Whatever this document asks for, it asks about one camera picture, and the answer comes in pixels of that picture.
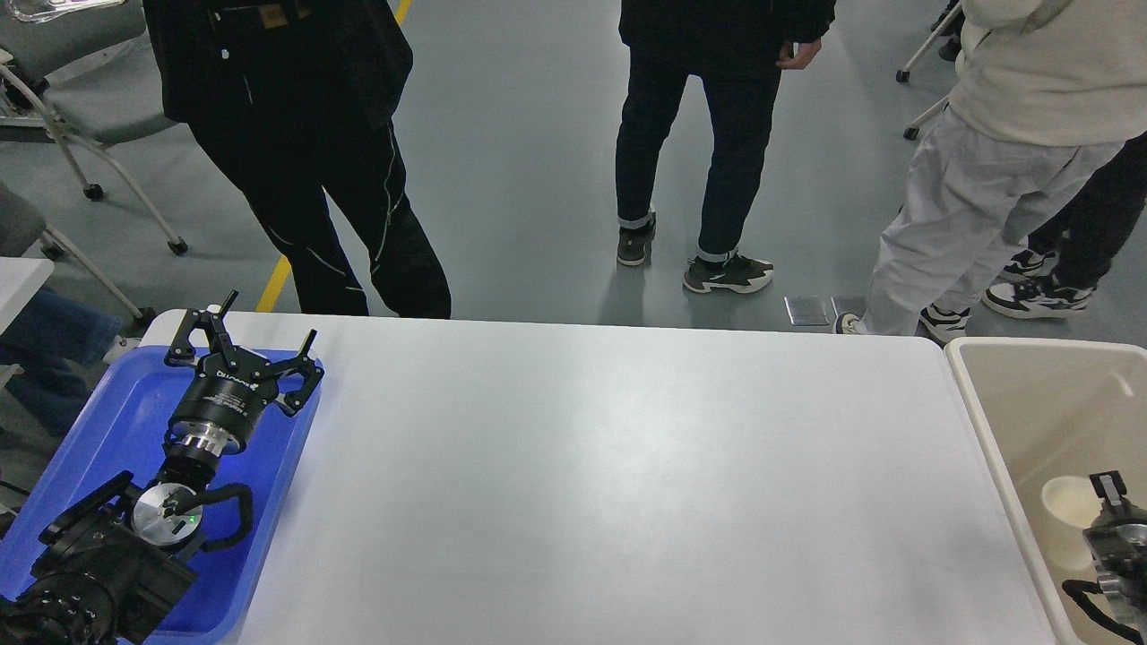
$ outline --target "beige plastic bin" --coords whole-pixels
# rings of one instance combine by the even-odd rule
[[[1044,489],[1117,469],[1129,499],[1147,507],[1147,350],[960,339],[945,353],[1059,643],[1125,645],[1060,590],[1067,578],[1094,580],[1094,570],[1079,560],[1082,534],[1076,541],[1078,529],[1048,512]],[[1098,515],[1098,499],[1084,497],[1079,502],[1094,504]],[[1105,600],[1092,599],[1110,615]]]

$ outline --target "black cable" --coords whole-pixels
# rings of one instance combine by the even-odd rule
[[[1083,613],[1087,614],[1089,619],[1095,621],[1095,624],[1121,638],[1125,638],[1134,643],[1136,645],[1144,645],[1142,637],[1139,635],[1138,630],[1115,622],[1114,619],[1097,607],[1095,604],[1091,601],[1091,598],[1087,598],[1089,593],[1098,596],[1103,592],[1098,582],[1066,580],[1063,581],[1062,588],[1063,592],[1068,595],[1068,598],[1075,600],[1076,605],[1079,605],[1079,608],[1083,609]]]
[[[184,499],[172,510],[173,514],[182,515],[196,506],[219,504],[231,499],[232,497],[239,500],[239,529],[236,529],[229,537],[204,542],[200,547],[203,552],[231,549],[242,542],[243,538],[247,537],[247,534],[251,533],[251,527],[255,524],[255,503],[251,497],[250,487],[247,484],[234,483],[212,490],[205,490],[194,497]]]
[[[23,495],[24,497],[29,497],[29,496],[32,495],[32,491],[24,490],[24,489],[19,488],[18,485],[10,484],[10,483],[8,483],[8,482],[6,482],[3,480],[0,480],[0,487],[3,487],[3,488],[7,488],[8,490],[18,492],[18,494]]]

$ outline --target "human hand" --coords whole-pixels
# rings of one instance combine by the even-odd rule
[[[799,42],[797,49],[793,52],[793,41],[786,40],[781,47],[781,55],[777,60],[777,67],[782,70],[801,70],[809,67],[812,60],[820,53],[820,39],[812,42]]]

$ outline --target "yellow floor line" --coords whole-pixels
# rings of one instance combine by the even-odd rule
[[[288,275],[290,275],[290,263],[287,262],[286,257],[279,256],[279,264],[271,272],[271,279],[267,280],[267,286],[263,289],[263,295],[259,297],[259,304],[255,305],[255,311],[266,313],[274,310],[275,302],[279,301],[279,294],[283,292],[283,285],[287,283]]]
[[[398,3],[398,10],[395,11],[395,20],[398,21],[398,24],[403,24],[403,21],[406,20],[406,11],[411,10],[412,1],[413,0],[403,0]]]
[[[403,0],[398,3],[398,10],[395,11],[395,20],[398,24],[403,24],[406,20],[406,14],[411,10],[411,5],[414,0]],[[287,283],[287,278],[290,277],[290,263],[287,258],[279,256],[279,264],[275,265],[275,270],[271,272],[271,279],[267,280],[267,286],[263,289],[263,295],[259,296],[259,304],[255,305],[255,311],[260,311],[266,313],[275,309],[275,303],[279,302],[280,294],[283,293],[283,286]]]

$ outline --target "person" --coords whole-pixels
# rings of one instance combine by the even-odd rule
[[[646,261],[657,226],[650,207],[657,157],[694,75],[709,103],[713,154],[685,287],[749,294],[768,283],[773,265],[741,255],[738,244],[760,186],[781,72],[812,62],[834,7],[835,0],[622,1],[630,81],[617,134],[617,262]]]
[[[412,65],[385,0],[145,0],[164,112],[186,122],[290,262],[305,313],[366,316],[327,194],[403,317],[448,318],[392,115]]]
[[[863,317],[834,331],[938,342],[1023,239],[1147,130],[1147,2],[965,0],[967,65],[881,234]]]
[[[984,304],[1020,319],[1082,316],[1131,236],[1145,201],[1147,133],[1128,141],[1063,210],[1028,235],[1028,248],[1000,273],[1009,282],[989,287]],[[1055,266],[1044,273],[1053,257]]]
[[[23,255],[42,231],[39,211],[0,181],[0,256]],[[120,336],[120,326],[117,318],[41,287],[0,333],[0,365],[23,370],[6,389],[49,435],[64,436],[89,395],[68,360],[110,365],[140,343]]]

